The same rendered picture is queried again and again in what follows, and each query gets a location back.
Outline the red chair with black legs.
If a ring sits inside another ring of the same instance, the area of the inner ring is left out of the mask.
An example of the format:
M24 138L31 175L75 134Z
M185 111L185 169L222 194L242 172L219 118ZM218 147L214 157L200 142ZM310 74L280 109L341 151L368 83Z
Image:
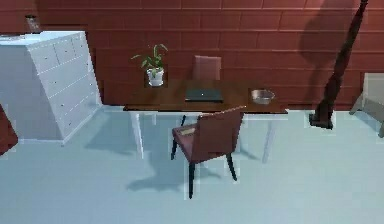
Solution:
M198 80L219 80L221 78L221 58L195 55L192 77Z
M171 159L180 147L188 161L188 196L192 198L197 164L225 156L234 181L237 180L232 153L235 151L245 106L199 115L194 124L172 129Z

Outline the brown table with white legs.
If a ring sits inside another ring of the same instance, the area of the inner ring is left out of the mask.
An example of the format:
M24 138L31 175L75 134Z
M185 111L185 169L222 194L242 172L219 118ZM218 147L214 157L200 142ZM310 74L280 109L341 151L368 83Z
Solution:
M184 100L186 90L192 88L218 89L222 93L223 102L186 102ZM278 114L287 114L287 111L277 98L274 98L266 105L254 103L252 101L252 91L256 89L263 89L263 86L256 81L170 79L160 87L141 87L133 94L123 110L130 113L136 149L139 155L144 157L140 127L141 114L165 112L167 114L197 116L200 113L217 112L245 105L244 112L247 114L270 115L262 157L262 162L266 163L276 130L276 116Z

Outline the dark glass jar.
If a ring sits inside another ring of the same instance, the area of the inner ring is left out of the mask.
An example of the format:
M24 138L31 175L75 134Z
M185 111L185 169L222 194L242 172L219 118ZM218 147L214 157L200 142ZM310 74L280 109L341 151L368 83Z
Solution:
M40 29L40 25L39 25L39 22L37 20L37 17L35 15L28 14L25 16L25 18L26 18L26 21L27 21L27 24L30 28L31 33L32 34L40 34L41 29Z

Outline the white chest of drawers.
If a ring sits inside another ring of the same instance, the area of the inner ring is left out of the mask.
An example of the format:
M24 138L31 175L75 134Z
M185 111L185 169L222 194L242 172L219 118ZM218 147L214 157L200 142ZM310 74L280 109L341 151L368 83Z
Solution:
M19 139L68 141L101 107L85 33L0 38L0 105Z

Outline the black laptop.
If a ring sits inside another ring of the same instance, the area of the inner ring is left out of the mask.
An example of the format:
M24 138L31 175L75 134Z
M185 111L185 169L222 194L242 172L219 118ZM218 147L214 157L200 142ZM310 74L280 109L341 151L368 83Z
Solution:
M222 102L223 97L218 89L187 89L186 102Z

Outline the silver metal bowl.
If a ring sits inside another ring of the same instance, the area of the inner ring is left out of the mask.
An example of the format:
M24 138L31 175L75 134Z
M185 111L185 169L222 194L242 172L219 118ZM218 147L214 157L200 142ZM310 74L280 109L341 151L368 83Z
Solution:
M256 104L268 105L275 98L275 94L270 90L257 89L251 91L251 97Z

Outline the dark red furniture piece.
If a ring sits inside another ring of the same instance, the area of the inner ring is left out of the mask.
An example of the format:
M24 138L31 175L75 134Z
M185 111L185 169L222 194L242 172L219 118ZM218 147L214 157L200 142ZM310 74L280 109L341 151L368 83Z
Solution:
M18 143L18 137L0 104L0 156Z

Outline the green plant in white pot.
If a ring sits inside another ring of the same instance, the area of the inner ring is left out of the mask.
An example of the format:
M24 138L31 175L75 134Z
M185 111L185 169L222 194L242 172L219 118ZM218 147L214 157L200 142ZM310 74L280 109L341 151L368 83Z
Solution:
M167 51L168 48L164 44L155 44L151 55L138 54L131 57L131 59L141 59L140 67L146 72L148 84L151 87L160 87L164 84L163 56Z

